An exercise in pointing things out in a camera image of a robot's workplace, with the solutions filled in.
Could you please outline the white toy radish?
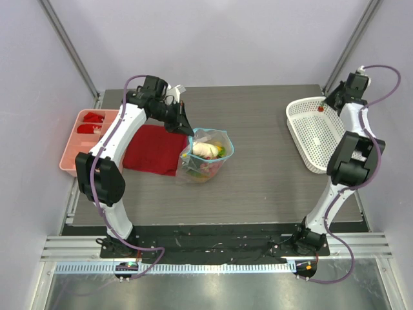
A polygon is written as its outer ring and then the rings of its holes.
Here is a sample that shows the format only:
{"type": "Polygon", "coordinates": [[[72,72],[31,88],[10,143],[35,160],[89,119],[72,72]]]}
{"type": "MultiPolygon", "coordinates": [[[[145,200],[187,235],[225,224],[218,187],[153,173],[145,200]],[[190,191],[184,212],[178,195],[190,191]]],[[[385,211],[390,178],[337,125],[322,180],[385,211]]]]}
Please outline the white toy radish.
{"type": "Polygon", "coordinates": [[[192,145],[192,154],[200,158],[211,159],[217,157],[218,149],[210,143],[195,142],[192,145]]]}

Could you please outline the clear zip top bag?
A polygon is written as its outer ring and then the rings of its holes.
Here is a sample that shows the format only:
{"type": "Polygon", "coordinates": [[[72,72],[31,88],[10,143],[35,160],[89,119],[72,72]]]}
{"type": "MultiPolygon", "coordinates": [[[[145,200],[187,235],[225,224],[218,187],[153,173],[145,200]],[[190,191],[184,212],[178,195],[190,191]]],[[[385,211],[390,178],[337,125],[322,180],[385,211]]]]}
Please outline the clear zip top bag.
{"type": "Polygon", "coordinates": [[[205,183],[233,153],[234,146],[227,131],[196,128],[178,157],[176,181],[179,184],[205,183]]]}

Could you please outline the red toy grapes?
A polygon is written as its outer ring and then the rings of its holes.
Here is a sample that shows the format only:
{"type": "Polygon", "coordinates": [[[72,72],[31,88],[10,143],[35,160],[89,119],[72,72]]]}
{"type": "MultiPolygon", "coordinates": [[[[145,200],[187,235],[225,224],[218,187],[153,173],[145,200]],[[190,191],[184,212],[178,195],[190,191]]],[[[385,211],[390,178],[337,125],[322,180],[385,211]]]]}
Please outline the red toy grapes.
{"type": "Polygon", "coordinates": [[[218,172],[222,164],[223,160],[221,158],[215,157],[207,159],[206,161],[203,161],[200,165],[201,174],[212,177],[218,172]]]}

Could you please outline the toy pineapple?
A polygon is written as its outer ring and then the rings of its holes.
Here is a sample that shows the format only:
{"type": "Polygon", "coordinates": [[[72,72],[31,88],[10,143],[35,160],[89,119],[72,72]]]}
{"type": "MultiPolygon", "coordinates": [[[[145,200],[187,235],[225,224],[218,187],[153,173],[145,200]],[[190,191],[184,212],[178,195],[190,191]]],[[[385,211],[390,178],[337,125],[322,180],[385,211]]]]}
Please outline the toy pineapple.
{"type": "Polygon", "coordinates": [[[188,174],[195,182],[198,182],[198,183],[204,183],[204,182],[210,180],[211,178],[213,178],[213,177],[215,176],[215,175],[214,175],[214,176],[212,176],[212,177],[209,177],[209,176],[207,176],[207,175],[201,174],[200,167],[199,167],[199,169],[188,169],[187,174],[188,174]]]}

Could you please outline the yellow toy lemon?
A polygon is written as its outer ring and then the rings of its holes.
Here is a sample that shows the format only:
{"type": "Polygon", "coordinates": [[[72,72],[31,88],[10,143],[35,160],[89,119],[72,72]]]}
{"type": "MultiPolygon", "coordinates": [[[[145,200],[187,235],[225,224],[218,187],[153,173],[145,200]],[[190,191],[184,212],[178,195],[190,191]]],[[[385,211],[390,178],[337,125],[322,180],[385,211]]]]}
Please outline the yellow toy lemon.
{"type": "Polygon", "coordinates": [[[217,149],[218,149],[218,156],[223,157],[226,153],[225,148],[224,147],[217,147],[217,149]]]}

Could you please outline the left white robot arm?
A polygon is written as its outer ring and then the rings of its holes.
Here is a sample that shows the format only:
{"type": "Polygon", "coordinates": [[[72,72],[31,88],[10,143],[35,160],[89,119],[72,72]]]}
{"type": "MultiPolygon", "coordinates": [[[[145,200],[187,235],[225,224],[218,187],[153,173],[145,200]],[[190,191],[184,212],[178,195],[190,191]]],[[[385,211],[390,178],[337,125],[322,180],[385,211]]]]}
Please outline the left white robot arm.
{"type": "Polygon", "coordinates": [[[164,124],[166,131],[193,136],[181,94],[182,85],[144,75],[135,90],[125,85],[119,112],[109,129],[87,153],[75,158],[79,190],[94,203],[104,219],[107,235],[116,240],[115,250],[125,258],[136,253],[136,233],[123,205],[126,183],[120,171],[122,157],[136,132],[148,119],[164,124]]]}

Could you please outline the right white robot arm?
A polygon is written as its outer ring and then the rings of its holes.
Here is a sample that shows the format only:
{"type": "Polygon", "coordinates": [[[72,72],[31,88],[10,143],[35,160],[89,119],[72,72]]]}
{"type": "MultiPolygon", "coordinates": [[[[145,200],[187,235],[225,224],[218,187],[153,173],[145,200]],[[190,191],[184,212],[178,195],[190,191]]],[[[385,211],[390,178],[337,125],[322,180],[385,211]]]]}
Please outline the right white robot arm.
{"type": "Polygon", "coordinates": [[[316,206],[290,240],[308,256],[327,244],[327,234],[348,197],[370,181],[381,164],[385,142],[373,135],[363,94],[370,85],[365,67],[348,75],[328,95],[298,99],[285,110],[287,127],[306,167],[328,176],[316,206]]]}

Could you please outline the white plastic basket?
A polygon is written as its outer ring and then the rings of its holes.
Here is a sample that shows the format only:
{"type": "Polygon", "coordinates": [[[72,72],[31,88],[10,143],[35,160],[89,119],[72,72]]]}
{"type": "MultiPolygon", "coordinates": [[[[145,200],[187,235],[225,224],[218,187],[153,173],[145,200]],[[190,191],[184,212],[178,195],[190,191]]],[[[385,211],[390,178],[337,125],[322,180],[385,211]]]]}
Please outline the white plastic basket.
{"type": "Polygon", "coordinates": [[[327,172],[328,162],[345,129],[337,113],[328,105],[323,112],[318,106],[324,96],[298,99],[285,110],[287,127],[307,169],[316,174],[327,172]]]}

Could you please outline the red folded cloth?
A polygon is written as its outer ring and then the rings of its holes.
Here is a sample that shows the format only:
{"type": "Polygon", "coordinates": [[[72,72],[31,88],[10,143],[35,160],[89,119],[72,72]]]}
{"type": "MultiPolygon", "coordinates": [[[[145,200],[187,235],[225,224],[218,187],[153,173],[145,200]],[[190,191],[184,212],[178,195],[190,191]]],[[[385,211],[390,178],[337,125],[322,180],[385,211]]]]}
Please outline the red folded cloth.
{"type": "Polygon", "coordinates": [[[157,125],[143,125],[130,141],[123,167],[164,176],[175,176],[181,151],[187,146],[186,135],[174,134],[157,125]]]}

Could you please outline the red item in tray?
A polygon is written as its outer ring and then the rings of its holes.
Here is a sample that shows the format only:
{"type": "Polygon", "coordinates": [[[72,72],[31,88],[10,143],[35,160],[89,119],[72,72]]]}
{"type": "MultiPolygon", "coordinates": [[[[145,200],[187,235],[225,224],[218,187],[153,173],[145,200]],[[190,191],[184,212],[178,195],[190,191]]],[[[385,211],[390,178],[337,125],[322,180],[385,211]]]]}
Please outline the red item in tray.
{"type": "Polygon", "coordinates": [[[105,117],[94,112],[88,112],[83,117],[84,123],[102,123],[104,122],[105,117]]]}
{"type": "Polygon", "coordinates": [[[100,134],[101,133],[101,126],[91,123],[81,124],[77,128],[78,134],[100,134]]]}

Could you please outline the pink compartment tray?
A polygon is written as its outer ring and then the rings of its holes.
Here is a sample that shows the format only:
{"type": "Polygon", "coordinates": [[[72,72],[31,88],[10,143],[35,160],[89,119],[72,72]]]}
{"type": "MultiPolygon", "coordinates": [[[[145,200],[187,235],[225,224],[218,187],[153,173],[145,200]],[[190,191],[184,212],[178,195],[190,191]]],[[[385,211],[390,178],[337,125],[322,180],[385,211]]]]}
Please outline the pink compartment tray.
{"type": "Polygon", "coordinates": [[[76,165],[75,165],[75,158],[79,152],[88,153],[90,149],[92,149],[105,135],[105,133],[110,128],[111,124],[114,122],[118,115],[118,110],[100,110],[100,109],[84,109],[82,110],[75,120],[74,126],[72,128],[70,137],[66,144],[65,150],[61,157],[61,161],[59,163],[59,168],[62,171],[67,172],[69,175],[76,177],[76,165]],[[83,117],[88,112],[94,112],[96,114],[103,115],[105,117],[104,122],[102,123],[91,123],[101,126],[101,133],[100,134],[78,134],[77,128],[81,124],[85,124],[83,122],[83,117]]]}

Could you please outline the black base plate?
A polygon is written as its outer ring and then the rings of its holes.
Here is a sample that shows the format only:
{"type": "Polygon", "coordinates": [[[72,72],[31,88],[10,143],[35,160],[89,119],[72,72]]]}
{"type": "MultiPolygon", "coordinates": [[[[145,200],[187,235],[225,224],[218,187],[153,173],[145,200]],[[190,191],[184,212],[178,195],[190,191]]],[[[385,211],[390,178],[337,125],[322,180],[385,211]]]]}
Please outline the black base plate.
{"type": "Polygon", "coordinates": [[[329,256],[326,236],[313,237],[299,224],[136,226],[129,248],[110,236],[97,238],[101,258],[141,259],[145,264],[278,264],[298,256],[329,256]]]}

